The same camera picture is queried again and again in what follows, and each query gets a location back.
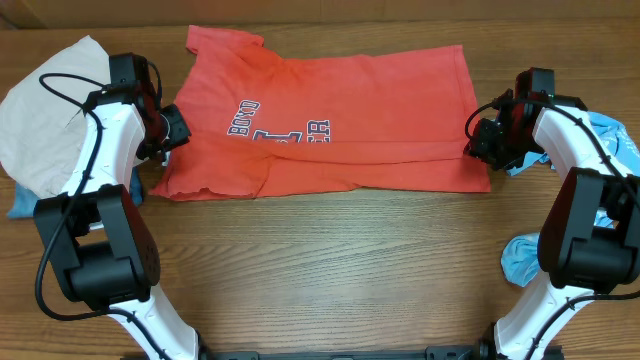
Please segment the red printed t-shirt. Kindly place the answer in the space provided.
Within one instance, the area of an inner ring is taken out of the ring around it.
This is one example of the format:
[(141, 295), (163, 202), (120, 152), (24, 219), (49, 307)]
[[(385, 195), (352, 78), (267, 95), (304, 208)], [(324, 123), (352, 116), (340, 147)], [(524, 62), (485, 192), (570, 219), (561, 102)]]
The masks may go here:
[(285, 59), (261, 36), (191, 26), (175, 102), (191, 132), (153, 194), (249, 199), (357, 188), (485, 193), (464, 154), (477, 102), (459, 45)]

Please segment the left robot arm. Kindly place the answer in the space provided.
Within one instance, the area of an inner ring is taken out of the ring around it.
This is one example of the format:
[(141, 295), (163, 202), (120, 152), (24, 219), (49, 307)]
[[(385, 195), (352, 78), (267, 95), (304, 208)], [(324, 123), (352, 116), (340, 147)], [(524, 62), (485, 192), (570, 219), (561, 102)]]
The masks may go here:
[(152, 62), (112, 55), (109, 70), (109, 83), (96, 83), (78, 106), (87, 132), (71, 178), (35, 206), (45, 247), (36, 302), (58, 321), (114, 319), (148, 359), (209, 359), (201, 335), (159, 284), (157, 246), (129, 193), (135, 166), (166, 160), (191, 132), (176, 105), (162, 106)]

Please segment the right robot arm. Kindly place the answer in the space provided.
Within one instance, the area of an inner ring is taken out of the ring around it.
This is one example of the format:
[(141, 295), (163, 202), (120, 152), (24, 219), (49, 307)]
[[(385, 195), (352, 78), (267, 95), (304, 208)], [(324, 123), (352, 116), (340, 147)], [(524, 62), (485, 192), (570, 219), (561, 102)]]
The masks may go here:
[(613, 292), (639, 276), (639, 178), (598, 138), (582, 100), (556, 93), (551, 69), (520, 73), (489, 105), (495, 119), (465, 124), (465, 154), (507, 170), (544, 153), (562, 186), (539, 232), (540, 273), (464, 356), (561, 359), (552, 340), (581, 309), (639, 296)]

